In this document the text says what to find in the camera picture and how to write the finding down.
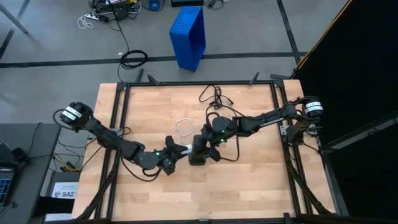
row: wooden tabletop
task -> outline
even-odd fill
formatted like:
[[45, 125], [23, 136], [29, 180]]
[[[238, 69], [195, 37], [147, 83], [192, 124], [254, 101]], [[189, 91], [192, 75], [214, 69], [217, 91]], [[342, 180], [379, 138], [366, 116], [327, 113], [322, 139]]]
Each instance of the wooden tabletop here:
[[[190, 118], [195, 134], [205, 123], [207, 103], [198, 97], [205, 86], [145, 86], [132, 87], [127, 110], [126, 126], [132, 133], [126, 139], [145, 144], [146, 150], [162, 149], [165, 137], [172, 135], [174, 124], [182, 118]], [[246, 116], [256, 116], [274, 110], [269, 85], [221, 85], [223, 95], [234, 101], [233, 108]], [[288, 100], [303, 96], [298, 80], [286, 80]], [[95, 106], [95, 117], [105, 126], [111, 119], [115, 83], [101, 84]], [[208, 90], [203, 98], [213, 94]], [[116, 124], [119, 124], [123, 100], [120, 101]], [[226, 117], [233, 113], [226, 108], [217, 110]], [[294, 216], [287, 170], [277, 124], [262, 128], [248, 138], [239, 138], [241, 157], [238, 162], [208, 159], [205, 166], [190, 166], [188, 158], [177, 162], [175, 173], [161, 173], [153, 182], [135, 179], [121, 165], [113, 212], [113, 221], [129, 220], [192, 220], [215, 218], [275, 218], [284, 212]], [[183, 138], [192, 142], [193, 135]], [[305, 142], [317, 147], [316, 141], [305, 136]], [[93, 143], [85, 154], [85, 161], [97, 150]], [[300, 154], [307, 184], [324, 206], [335, 211], [320, 156], [306, 146], [300, 146]], [[230, 139], [219, 151], [223, 157], [236, 157], [236, 141]], [[80, 176], [80, 186], [73, 208], [77, 217], [90, 203], [98, 189], [104, 150], [86, 165]], [[130, 163], [129, 168], [138, 176], [141, 169]], [[304, 211], [302, 193], [297, 186], [301, 208]], [[103, 214], [108, 201], [104, 196]]]

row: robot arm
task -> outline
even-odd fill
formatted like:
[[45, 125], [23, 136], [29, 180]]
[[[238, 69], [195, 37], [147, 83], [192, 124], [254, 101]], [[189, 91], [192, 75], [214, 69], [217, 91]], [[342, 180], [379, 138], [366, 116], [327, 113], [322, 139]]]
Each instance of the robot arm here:
[[185, 146], [175, 144], [171, 136], [165, 140], [166, 147], [160, 151], [144, 151], [145, 145], [120, 138], [115, 132], [106, 128], [93, 116], [93, 110], [80, 102], [70, 103], [60, 114], [60, 119], [69, 129], [79, 132], [87, 130], [94, 134], [98, 143], [106, 149], [115, 149], [121, 153], [123, 158], [132, 161], [144, 170], [156, 167], [162, 168], [167, 175], [175, 170], [176, 162], [186, 156], [188, 150]]
[[[302, 110], [296, 109], [296, 106], [299, 104], [303, 104]], [[293, 126], [289, 126], [285, 131], [288, 142], [299, 143], [303, 139], [303, 132], [311, 124], [318, 123], [322, 113], [323, 108], [320, 102], [313, 96], [287, 102], [280, 109], [255, 117], [235, 116], [229, 119], [215, 112], [209, 113], [208, 116], [216, 115], [216, 118], [210, 124], [207, 116], [206, 124], [201, 129], [201, 135], [194, 136], [190, 163], [193, 166], [201, 166], [205, 164], [207, 157], [219, 161], [221, 156], [216, 147], [221, 143], [226, 142], [233, 136], [249, 137], [261, 128], [285, 119], [297, 120]]]

